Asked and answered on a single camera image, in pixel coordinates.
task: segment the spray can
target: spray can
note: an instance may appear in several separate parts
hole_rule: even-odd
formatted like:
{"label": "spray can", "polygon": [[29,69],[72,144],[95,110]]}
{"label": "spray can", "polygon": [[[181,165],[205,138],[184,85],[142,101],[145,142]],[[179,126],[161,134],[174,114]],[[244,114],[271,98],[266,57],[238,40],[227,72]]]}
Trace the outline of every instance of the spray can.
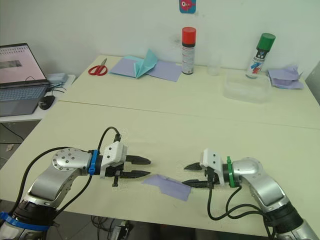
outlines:
{"label": "spray can", "polygon": [[246,71],[246,76],[255,79],[257,74],[260,73],[262,66],[266,60],[267,53],[270,51],[272,44],[276,36],[271,33],[263,33],[260,37],[259,43],[256,46],[257,53],[252,58],[248,70]]}
{"label": "spray can", "polygon": [[186,26],[182,28],[182,72],[194,73],[196,29]]}

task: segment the laptop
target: laptop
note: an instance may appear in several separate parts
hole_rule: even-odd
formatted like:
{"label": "laptop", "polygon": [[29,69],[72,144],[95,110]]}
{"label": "laptop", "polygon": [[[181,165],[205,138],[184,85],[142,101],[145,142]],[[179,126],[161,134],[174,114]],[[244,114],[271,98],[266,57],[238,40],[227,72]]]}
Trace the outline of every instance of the laptop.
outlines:
{"label": "laptop", "polygon": [[28,44],[0,46],[0,117],[32,114],[49,85]]}

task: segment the laptop keyboard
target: laptop keyboard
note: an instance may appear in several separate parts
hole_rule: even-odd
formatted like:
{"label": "laptop keyboard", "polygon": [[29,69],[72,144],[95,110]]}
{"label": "laptop keyboard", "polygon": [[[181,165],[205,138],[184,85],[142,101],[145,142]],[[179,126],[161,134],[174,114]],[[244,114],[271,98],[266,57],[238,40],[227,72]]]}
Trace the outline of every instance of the laptop keyboard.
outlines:
{"label": "laptop keyboard", "polygon": [[0,101],[37,99],[40,97],[44,89],[45,86],[1,89]]}

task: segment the white table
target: white table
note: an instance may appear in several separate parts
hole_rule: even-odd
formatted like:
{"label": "white table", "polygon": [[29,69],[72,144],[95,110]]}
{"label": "white table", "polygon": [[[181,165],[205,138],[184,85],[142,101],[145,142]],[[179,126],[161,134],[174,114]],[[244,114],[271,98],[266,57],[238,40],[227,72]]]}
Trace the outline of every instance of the white table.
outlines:
{"label": "white table", "polygon": [[[320,129],[265,124],[216,117],[186,116],[120,107],[107,107],[59,101],[30,133],[0,171],[0,198],[14,201],[21,178],[29,162],[38,154],[59,146],[83,150],[95,149],[102,132],[117,127],[128,154],[146,157],[151,165],[125,164],[125,169],[145,170],[178,181],[204,180],[202,172],[184,171],[187,164],[199,161],[202,151],[211,148],[226,161],[254,157],[281,185],[301,216],[320,236]],[[106,135],[102,147],[109,145],[114,133]],[[53,154],[32,167],[24,192],[51,164]],[[88,177],[78,177],[62,204],[85,185]],[[66,210],[75,213],[159,224],[209,229],[239,234],[266,235],[260,216],[212,221],[207,215],[208,189],[191,190],[184,202],[164,195],[159,188],[141,184],[146,179],[120,179],[112,187],[112,178],[92,178],[88,189]],[[234,189],[213,190],[211,212],[220,215]],[[247,187],[232,200],[238,204],[256,204]]]}
{"label": "white table", "polygon": [[[88,69],[105,58],[108,69],[121,59],[101,55]],[[87,70],[62,101],[320,129],[320,107],[303,79],[303,90],[272,87],[271,100],[255,104],[223,96],[227,72],[245,74],[243,70],[224,69],[221,75],[210,76],[205,66],[195,66],[194,74],[181,74],[177,82],[149,75],[138,79],[114,74],[91,76]]]}
{"label": "white table", "polygon": [[[76,79],[75,75],[68,75],[68,79],[64,83],[63,87],[68,90],[68,88],[71,86],[71,84]],[[59,99],[64,94],[63,92],[54,91],[53,95],[55,96],[54,102],[52,103],[52,106],[56,104]],[[47,92],[45,96],[51,95],[51,91]],[[34,112],[32,114],[28,115],[18,115],[18,116],[2,116],[0,117],[0,123],[11,123],[11,122],[26,122],[26,121],[38,121],[45,117],[47,112],[51,110],[51,107],[47,110],[42,110],[39,106],[36,107]]]}

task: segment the purple paper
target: purple paper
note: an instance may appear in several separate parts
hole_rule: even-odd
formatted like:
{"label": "purple paper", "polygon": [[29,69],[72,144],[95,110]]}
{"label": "purple paper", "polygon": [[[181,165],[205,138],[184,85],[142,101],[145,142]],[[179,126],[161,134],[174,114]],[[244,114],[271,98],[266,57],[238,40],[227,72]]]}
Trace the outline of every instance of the purple paper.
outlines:
{"label": "purple paper", "polygon": [[296,81],[288,81],[289,84],[283,85],[282,81],[279,81],[278,79],[271,79],[272,85],[280,88],[280,89],[303,89],[304,85],[302,82]]}
{"label": "purple paper", "polygon": [[283,69],[269,69],[268,73],[272,79],[294,81],[300,78],[297,66],[289,66]]}
{"label": "purple paper", "polygon": [[303,89],[304,85],[299,82],[300,75],[296,65],[283,69],[269,69],[269,77],[273,86],[281,89]]}
{"label": "purple paper", "polygon": [[148,71],[146,74],[156,78],[176,82],[178,81],[181,72],[182,72],[182,67],[179,65],[176,65],[174,62],[159,60],[155,65],[155,67],[150,71]]}
{"label": "purple paper", "polygon": [[120,61],[110,70],[111,74],[136,77],[134,63],[136,60],[121,58]]}
{"label": "purple paper", "polygon": [[142,182],[142,184],[158,186],[163,194],[185,202],[188,200],[188,196],[191,191],[190,186],[184,185],[175,179],[159,174],[147,178]]}

